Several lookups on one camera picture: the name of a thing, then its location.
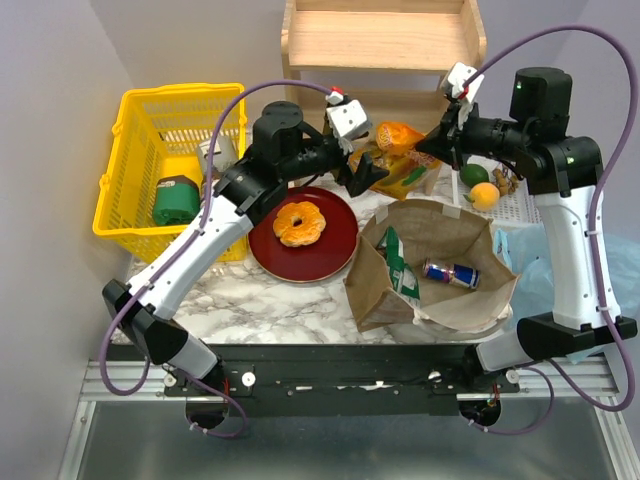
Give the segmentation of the green lime fruit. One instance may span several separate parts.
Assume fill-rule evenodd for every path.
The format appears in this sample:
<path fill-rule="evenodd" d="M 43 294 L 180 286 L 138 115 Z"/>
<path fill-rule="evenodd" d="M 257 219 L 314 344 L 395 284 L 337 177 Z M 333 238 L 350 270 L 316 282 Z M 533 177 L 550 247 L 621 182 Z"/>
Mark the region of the green lime fruit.
<path fill-rule="evenodd" d="M 459 171 L 460 181 L 468 188 L 490 181 L 488 171 L 478 164 L 467 164 Z"/>

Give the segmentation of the yellow snack bag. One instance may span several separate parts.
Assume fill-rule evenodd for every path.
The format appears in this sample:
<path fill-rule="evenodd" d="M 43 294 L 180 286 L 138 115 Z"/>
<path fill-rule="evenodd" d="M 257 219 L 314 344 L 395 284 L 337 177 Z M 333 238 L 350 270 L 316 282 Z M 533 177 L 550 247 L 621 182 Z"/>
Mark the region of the yellow snack bag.
<path fill-rule="evenodd" d="M 414 191 L 430 195 L 442 162 L 415 149 L 424 138 L 423 133 L 406 123 L 382 122 L 376 127 L 372 139 L 350 156 L 349 165 L 355 171 L 361 157 L 367 153 L 376 167 L 388 171 L 385 178 L 370 187 L 371 190 L 396 200 L 405 200 Z"/>

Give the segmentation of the orange fruit with leaf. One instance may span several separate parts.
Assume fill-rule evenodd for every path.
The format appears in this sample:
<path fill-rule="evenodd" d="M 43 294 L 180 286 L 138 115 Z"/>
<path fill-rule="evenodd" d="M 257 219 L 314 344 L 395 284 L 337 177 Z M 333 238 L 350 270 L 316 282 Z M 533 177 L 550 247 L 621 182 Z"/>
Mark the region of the orange fruit with leaf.
<path fill-rule="evenodd" d="M 490 182 L 481 182 L 473 186 L 464 198 L 473 209 L 487 212 L 495 208 L 501 198 L 499 189 Z"/>

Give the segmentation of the brown longan fruit bunch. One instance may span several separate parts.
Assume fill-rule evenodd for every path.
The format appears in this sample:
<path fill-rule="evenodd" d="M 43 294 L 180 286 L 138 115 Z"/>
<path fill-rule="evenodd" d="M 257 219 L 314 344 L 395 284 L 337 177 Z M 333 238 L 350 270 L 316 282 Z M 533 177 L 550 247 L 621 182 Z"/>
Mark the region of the brown longan fruit bunch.
<path fill-rule="evenodd" d="M 517 175 L 506 166 L 495 168 L 492 175 L 493 184 L 499 190 L 501 197 L 514 194 L 520 186 Z"/>

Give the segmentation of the orange fluffy food item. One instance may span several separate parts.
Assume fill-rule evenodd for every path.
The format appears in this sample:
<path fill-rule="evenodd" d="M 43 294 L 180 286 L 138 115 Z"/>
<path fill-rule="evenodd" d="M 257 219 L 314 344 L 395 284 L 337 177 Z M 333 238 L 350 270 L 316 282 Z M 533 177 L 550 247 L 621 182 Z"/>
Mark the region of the orange fluffy food item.
<path fill-rule="evenodd" d="M 302 247 L 317 242 L 326 228 L 326 219 L 312 202 L 284 205 L 272 223 L 275 236 L 286 247 Z"/>

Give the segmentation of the brown paper grocery bag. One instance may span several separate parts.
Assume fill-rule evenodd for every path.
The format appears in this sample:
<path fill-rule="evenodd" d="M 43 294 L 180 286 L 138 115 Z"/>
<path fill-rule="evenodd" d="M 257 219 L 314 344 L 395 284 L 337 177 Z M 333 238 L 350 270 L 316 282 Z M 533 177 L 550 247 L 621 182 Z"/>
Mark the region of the brown paper grocery bag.
<path fill-rule="evenodd" d="M 402 257 L 415 275 L 419 297 L 396 292 L 381 241 L 393 228 Z M 427 279 L 426 262 L 474 268 L 475 289 Z M 348 303 L 360 332 L 387 327 L 406 342 L 471 341 L 490 336 L 512 316 L 517 276 L 493 252 L 491 222 L 474 213 L 423 199 L 379 208 L 359 234 L 345 280 Z"/>

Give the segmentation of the green snack packet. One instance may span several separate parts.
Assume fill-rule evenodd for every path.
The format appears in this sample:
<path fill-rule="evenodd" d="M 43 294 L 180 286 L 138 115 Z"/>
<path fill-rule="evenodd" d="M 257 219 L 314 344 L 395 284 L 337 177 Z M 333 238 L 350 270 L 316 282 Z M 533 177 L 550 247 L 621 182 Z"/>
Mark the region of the green snack packet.
<path fill-rule="evenodd" d="M 392 289 L 412 307 L 420 306 L 420 291 L 413 270 L 404 258 L 404 244 L 393 227 L 388 227 L 376 251 L 384 258 Z"/>

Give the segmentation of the light blue plastic bag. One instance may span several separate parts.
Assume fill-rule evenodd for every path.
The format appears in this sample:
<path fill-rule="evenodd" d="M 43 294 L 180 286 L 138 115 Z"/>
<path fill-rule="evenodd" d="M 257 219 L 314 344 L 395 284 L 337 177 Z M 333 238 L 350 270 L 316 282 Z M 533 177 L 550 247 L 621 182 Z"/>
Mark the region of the light blue plastic bag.
<path fill-rule="evenodd" d="M 511 299 L 515 328 L 519 320 L 549 312 L 554 305 L 554 282 L 548 242 L 541 224 L 514 230 L 498 230 L 496 248 L 505 246 L 511 270 L 519 276 Z M 639 245 L 628 239 L 605 236 L 609 276 L 616 300 L 625 317 L 639 312 Z"/>

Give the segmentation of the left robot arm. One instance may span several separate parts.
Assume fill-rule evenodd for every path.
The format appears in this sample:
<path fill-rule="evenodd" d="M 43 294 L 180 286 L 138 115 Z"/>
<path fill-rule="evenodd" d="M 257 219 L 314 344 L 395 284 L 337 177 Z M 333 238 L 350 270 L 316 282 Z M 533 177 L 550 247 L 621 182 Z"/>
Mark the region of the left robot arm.
<path fill-rule="evenodd" d="M 371 160 L 357 168 L 348 164 L 353 141 L 370 127 L 361 103 L 350 98 L 326 109 L 322 132 L 304 121 L 294 103 L 272 102 L 263 109 L 251 145 L 214 185 L 209 204 L 137 278 L 103 288 L 110 315 L 151 363 L 185 372 L 201 395 L 220 387 L 218 357 L 177 324 L 174 313 L 210 265 L 285 200 L 289 182 L 330 172 L 355 197 L 387 176 Z"/>

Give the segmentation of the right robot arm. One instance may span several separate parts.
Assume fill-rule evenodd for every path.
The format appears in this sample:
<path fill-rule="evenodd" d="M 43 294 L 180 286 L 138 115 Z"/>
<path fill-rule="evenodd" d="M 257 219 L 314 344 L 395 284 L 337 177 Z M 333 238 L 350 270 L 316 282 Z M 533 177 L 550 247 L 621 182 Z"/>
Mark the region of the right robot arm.
<path fill-rule="evenodd" d="M 480 117 L 474 97 L 482 81 L 471 66 L 456 63 L 449 70 L 441 83 L 449 106 L 417 149 L 455 170 L 472 155 L 493 159 L 525 179 L 549 245 L 554 306 L 476 346 L 459 370 L 462 384 L 474 392 L 493 384 L 496 371 L 638 333 L 636 321 L 621 314 L 608 267 L 593 266 L 593 250 L 604 243 L 596 236 L 601 214 L 589 208 L 603 162 L 593 139 L 566 133 L 571 76 L 553 67 L 518 70 L 506 120 Z"/>

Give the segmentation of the grey wrapped food package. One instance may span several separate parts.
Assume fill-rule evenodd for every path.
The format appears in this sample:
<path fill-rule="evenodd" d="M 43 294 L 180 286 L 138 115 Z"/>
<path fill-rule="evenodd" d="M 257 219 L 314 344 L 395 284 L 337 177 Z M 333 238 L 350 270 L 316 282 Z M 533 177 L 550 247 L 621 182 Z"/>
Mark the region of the grey wrapped food package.
<path fill-rule="evenodd" d="M 208 157 L 211 147 L 211 140 L 202 141 L 196 147 L 197 159 L 203 175 L 208 171 Z M 215 141 L 212 154 L 212 174 L 214 177 L 221 176 L 226 170 L 231 168 L 239 160 L 233 141 L 224 135 L 219 135 Z"/>

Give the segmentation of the green wrapped food package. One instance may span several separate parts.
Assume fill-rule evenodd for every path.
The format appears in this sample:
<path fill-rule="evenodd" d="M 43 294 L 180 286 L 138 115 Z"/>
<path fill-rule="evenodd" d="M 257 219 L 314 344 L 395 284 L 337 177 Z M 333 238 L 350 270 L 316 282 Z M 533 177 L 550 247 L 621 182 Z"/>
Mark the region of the green wrapped food package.
<path fill-rule="evenodd" d="M 152 218 L 157 226 L 189 224 L 200 210 L 198 185 L 184 175 L 161 178 Z"/>

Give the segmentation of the red round lacquer tray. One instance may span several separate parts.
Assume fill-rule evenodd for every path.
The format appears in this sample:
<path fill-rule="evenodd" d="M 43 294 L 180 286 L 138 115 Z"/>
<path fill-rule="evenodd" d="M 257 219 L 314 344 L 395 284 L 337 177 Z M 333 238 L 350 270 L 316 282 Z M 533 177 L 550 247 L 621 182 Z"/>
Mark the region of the red round lacquer tray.
<path fill-rule="evenodd" d="M 282 244 L 273 231 L 276 210 L 248 234 L 255 260 L 280 280 L 304 283 L 326 279 L 346 266 L 355 251 L 359 227 L 346 201 L 325 189 L 305 187 L 291 189 L 279 207 L 304 201 L 317 206 L 327 222 L 313 244 L 299 247 Z"/>

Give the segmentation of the white plastic mesh basket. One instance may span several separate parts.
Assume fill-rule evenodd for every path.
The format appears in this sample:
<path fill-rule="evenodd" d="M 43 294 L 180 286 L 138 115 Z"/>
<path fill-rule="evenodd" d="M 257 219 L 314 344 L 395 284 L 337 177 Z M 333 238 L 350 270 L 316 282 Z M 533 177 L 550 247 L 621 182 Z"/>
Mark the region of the white plastic mesh basket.
<path fill-rule="evenodd" d="M 451 180 L 451 200 L 463 209 L 504 225 L 537 224 L 541 222 L 539 212 L 533 198 L 528 193 L 527 185 L 524 181 L 519 182 L 518 187 L 512 193 L 503 196 L 491 210 L 478 211 L 467 201 L 466 196 L 470 194 L 470 188 L 462 182 L 459 173 L 449 170 L 448 175 Z"/>

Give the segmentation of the wooden shelf rack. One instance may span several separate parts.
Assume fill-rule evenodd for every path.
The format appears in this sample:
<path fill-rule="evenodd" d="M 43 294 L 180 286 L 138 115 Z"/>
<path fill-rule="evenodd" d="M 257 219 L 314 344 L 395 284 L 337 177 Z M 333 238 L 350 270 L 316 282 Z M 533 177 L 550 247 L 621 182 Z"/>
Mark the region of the wooden shelf rack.
<path fill-rule="evenodd" d="M 479 67 L 486 51 L 475 0 L 289 1 L 281 29 L 286 78 L 338 86 L 373 123 L 423 133 L 446 109 L 445 74 L 457 62 Z"/>

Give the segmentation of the blue drink can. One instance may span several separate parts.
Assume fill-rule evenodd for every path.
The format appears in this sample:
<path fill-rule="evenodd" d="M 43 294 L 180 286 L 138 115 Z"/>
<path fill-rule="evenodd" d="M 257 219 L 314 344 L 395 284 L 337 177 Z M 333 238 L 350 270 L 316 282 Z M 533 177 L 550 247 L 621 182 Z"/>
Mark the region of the blue drink can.
<path fill-rule="evenodd" d="M 427 258 L 423 265 L 426 279 L 475 290 L 479 286 L 480 272 L 470 266 L 440 259 Z"/>

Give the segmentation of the yellow plastic shopping basket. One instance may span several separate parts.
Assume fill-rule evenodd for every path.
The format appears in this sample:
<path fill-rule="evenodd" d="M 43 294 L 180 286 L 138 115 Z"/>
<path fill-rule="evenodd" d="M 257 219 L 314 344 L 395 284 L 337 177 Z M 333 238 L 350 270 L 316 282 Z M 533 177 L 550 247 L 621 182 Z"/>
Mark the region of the yellow plastic shopping basket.
<path fill-rule="evenodd" d="M 158 226 L 152 212 L 165 176 L 185 176 L 200 186 L 199 145 L 211 139 L 240 83 L 182 83 L 133 89 L 121 99 L 113 143 L 93 219 L 93 232 L 139 260 L 153 262 L 185 229 Z"/>

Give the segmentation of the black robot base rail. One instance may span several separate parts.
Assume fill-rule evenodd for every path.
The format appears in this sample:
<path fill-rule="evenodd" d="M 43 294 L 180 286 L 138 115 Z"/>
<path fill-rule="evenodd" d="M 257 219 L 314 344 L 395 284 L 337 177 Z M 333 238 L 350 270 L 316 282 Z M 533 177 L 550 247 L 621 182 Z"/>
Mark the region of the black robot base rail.
<path fill-rule="evenodd" d="M 185 401 L 200 425 L 228 418 L 464 415 L 494 424 L 501 402 L 522 392 L 532 369 L 484 374 L 466 345 L 216 345 L 220 373 L 210 384 L 229 405 L 170 366 L 156 370 L 158 395 Z"/>

